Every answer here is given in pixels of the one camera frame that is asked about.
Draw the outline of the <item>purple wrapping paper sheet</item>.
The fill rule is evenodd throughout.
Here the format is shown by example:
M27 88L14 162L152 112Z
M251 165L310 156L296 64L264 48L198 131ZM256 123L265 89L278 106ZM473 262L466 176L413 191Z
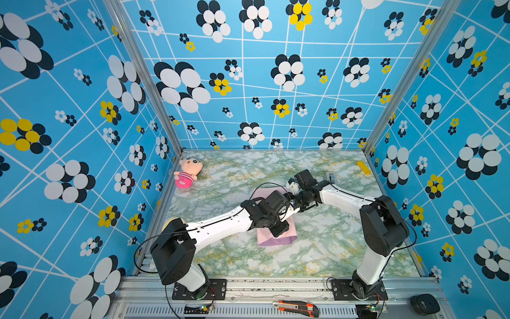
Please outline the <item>purple wrapping paper sheet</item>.
M288 190L284 187L269 187L260 188L255 191L255 198L266 198L273 191L284 194ZM291 245L297 239L297 232L294 224L293 217L289 217L283 222L277 222L271 228L257 229L257 243L260 247L276 247Z

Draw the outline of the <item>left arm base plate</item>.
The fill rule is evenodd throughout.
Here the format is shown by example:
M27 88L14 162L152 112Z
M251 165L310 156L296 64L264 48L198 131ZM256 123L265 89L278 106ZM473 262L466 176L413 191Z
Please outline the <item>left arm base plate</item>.
M226 292L226 279L206 279L205 284L196 291L190 291L181 283L175 283L171 299L194 301L225 300Z

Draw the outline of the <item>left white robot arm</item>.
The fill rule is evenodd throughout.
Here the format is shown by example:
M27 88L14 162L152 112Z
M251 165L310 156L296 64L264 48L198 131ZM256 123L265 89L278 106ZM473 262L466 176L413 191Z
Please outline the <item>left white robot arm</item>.
M292 194L273 191L265 198L243 201L222 215L196 223L174 219L150 247L162 285L180 283L195 292L206 282L205 272L193 265L195 254L221 239L253 229L269 229L279 237L289 228L287 219L300 211Z

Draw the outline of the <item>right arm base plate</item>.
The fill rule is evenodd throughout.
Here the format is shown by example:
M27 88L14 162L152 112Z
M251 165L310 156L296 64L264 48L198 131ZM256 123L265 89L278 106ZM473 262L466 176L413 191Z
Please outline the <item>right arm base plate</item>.
M359 279L332 279L327 284L335 301L367 301L376 303L389 300L383 281L367 285Z

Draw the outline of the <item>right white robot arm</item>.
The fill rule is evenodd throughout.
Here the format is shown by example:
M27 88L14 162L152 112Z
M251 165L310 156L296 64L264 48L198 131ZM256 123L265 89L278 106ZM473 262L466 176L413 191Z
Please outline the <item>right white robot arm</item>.
M389 259L410 235L393 200L386 195L374 198L356 194L328 180L319 182L309 170L296 174L286 186L302 211L324 204L360 220L367 250L353 273L351 287L357 298L366 299L381 284Z

